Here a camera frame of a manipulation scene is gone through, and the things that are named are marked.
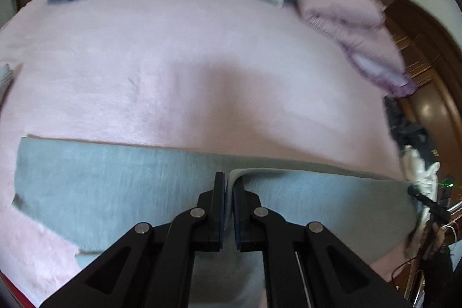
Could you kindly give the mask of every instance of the metal rivet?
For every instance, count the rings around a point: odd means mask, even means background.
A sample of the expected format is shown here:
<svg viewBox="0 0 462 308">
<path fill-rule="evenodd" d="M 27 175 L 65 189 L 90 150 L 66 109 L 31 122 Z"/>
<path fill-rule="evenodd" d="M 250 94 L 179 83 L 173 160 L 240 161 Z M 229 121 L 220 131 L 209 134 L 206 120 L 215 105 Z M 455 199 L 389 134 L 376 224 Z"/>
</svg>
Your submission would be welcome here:
<svg viewBox="0 0 462 308">
<path fill-rule="evenodd" d="M 189 212 L 194 218 L 200 218 L 205 214 L 205 210 L 202 208 L 194 208 Z"/>
<path fill-rule="evenodd" d="M 258 207 L 258 208 L 255 208 L 254 214 L 255 214 L 257 217 L 266 217 L 266 216 L 268 215 L 268 209 L 267 209 L 267 208 L 263 208 L 262 206 L 260 206 L 260 207 Z"/>
<path fill-rule="evenodd" d="M 151 228 L 151 226 L 149 226 L 148 223 L 140 222 L 135 226 L 135 232 L 137 234 L 145 234 L 145 233 L 147 233 L 149 231 L 150 228 Z"/>
<path fill-rule="evenodd" d="M 310 229 L 310 231 L 312 231 L 312 232 L 319 233 L 322 230 L 324 230 L 324 226 L 322 224 L 320 224 L 319 222 L 311 222 L 308 225 L 308 229 Z"/>
</svg>

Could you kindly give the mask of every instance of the red fabric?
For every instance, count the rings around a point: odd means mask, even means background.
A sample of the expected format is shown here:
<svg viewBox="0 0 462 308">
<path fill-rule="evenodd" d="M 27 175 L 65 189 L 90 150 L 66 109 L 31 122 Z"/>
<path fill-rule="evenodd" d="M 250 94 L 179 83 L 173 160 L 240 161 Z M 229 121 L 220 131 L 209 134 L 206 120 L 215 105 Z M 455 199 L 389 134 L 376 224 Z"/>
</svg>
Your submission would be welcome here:
<svg viewBox="0 0 462 308">
<path fill-rule="evenodd" d="M 24 294 L 19 291 L 16 286 L 2 273 L 0 272 L 0 277 L 5 281 L 6 285 L 16 297 L 17 301 L 24 307 L 24 308 L 35 308 L 34 305 L 29 302 L 29 300 L 24 296 Z"/>
</svg>

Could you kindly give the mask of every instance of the mattress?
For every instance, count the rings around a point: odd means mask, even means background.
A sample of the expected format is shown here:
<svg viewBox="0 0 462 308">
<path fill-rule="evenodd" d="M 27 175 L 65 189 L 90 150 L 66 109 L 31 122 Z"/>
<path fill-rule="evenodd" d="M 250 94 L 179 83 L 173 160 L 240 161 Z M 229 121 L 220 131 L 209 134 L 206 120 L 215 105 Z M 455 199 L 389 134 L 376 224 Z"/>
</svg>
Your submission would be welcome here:
<svg viewBox="0 0 462 308">
<path fill-rule="evenodd" d="M 402 179 L 382 90 L 292 5 L 33 0 L 1 30 L 0 269 L 38 306 L 75 245 L 11 206 L 27 135 L 306 160 Z M 403 245 L 378 260 L 384 277 Z"/>
</svg>

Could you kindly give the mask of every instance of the striped cloth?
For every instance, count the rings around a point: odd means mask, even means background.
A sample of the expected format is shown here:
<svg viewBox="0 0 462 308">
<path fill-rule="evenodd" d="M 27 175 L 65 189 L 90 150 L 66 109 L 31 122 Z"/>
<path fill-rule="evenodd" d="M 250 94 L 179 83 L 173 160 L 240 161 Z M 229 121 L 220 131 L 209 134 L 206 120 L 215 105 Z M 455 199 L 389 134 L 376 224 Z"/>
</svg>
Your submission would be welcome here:
<svg viewBox="0 0 462 308">
<path fill-rule="evenodd" d="M 0 68 L 0 104 L 3 101 L 6 91 L 13 81 L 13 70 L 9 64 L 5 64 Z"/>
</svg>

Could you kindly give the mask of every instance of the bed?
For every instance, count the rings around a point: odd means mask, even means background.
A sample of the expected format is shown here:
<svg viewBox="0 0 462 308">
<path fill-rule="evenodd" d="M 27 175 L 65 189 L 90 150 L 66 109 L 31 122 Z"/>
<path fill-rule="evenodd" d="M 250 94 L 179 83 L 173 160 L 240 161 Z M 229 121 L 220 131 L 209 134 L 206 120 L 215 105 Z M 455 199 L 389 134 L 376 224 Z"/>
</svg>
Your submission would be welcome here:
<svg viewBox="0 0 462 308">
<path fill-rule="evenodd" d="M 432 98 L 424 115 L 449 109 L 444 135 L 429 130 L 442 173 L 460 181 L 462 92 L 437 74 L 446 55 L 419 69 L 407 57 L 404 36 L 392 32 L 421 86 L 403 105 L 410 111 Z M 28 134 L 307 160 L 403 178 L 384 92 L 292 6 L 34 0 L 2 29 L 0 50 L 1 63 L 17 73 L 0 113 L 0 226 L 8 234 L 0 242 L 0 268 L 36 306 L 79 268 L 74 245 L 10 206 L 16 150 Z M 460 59 L 460 50 L 454 53 Z M 433 76 L 425 81 L 423 74 Z M 440 97 L 428 89 L 435 85 Z M 415 110 L 415 119 L 428 126 L 421 113 Z M 454 201 L 459 194 L 454 190 Z M 375 270 L 389 278 L 403 247 L 377 260 Z"/>
</svg>

